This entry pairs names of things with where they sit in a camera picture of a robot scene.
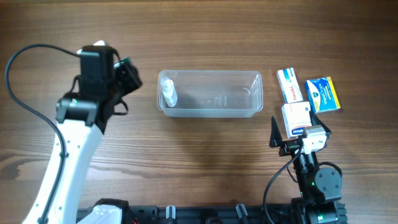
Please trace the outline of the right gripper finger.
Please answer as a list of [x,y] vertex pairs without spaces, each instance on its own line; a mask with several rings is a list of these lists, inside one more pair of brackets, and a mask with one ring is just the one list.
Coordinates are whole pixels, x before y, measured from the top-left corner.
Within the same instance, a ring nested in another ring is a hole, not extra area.
[[313,111],[310,111],[309,114],[312,126],[320,125],[325,130],[326,135],[330,136],[331,130],[317,117],[317,115]]
[[282,135],[280,133],[275,116],[272,116],[269,147],[280,147],[281,144],[282,144]]

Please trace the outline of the green round-logo packet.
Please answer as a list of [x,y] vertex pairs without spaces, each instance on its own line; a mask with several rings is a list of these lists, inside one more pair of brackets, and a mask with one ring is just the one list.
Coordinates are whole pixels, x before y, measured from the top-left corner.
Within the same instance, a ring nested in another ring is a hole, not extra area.
[[114,69],[117,69],[119,67],[122,67],[123,65],[130,64],[130,63],[131,63],[130,58],[125,57],[125,58],[122,58],[121,60],[115,62],[113,67],[114,67]]

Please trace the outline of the white orange medicine box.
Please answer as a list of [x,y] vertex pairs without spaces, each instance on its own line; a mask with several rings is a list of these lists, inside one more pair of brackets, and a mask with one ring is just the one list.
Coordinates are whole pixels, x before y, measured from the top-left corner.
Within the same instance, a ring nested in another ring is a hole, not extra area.
[[285,130],[288,138],[302,135],[304,129],[312,126],[311,107],[307,101],[285,104],[281,107]]

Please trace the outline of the white spray bottle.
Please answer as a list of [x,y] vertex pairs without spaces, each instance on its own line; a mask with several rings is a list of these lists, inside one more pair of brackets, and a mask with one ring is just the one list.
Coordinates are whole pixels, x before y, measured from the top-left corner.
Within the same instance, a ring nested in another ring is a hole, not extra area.
[[160,85],[166,104],[168,105],[168,107],[173,108],[177,104],[178,100],[178,95],[175,89],[174,82],[170,78],[164,77],[161,79]]

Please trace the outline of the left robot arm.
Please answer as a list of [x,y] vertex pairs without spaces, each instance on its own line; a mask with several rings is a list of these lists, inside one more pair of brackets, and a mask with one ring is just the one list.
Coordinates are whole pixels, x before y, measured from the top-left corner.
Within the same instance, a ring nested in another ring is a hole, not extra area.
[[75,223],[93,153],[115,107],[138,89],[141,79],[128,58],[107,45],[87,45],[79,54],[78,91],[70,90],[56,105],[58,139],[35,202],[24,223]]

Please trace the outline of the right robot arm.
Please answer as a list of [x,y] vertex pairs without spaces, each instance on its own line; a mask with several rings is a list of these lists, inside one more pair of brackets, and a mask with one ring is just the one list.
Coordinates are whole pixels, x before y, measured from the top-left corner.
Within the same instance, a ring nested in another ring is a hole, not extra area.
[[263,211],[266,223],[277,223],[271,217],[267,195],[273,182],[289,166],[293,166],[293,180],[298,184],[300,197],[288,205],[287,223],[347,223],[345,205],[341,200],[343,172],[332,162],[318,162],[316,153],[327,147],[331,130],[320,121],[314,112],[309,112],[311,126],[306,127],[295,139],[283,140],[277,121],[271,118],[269,147],[279,148],[279,156],[290,156],[268,182],[263,195]]

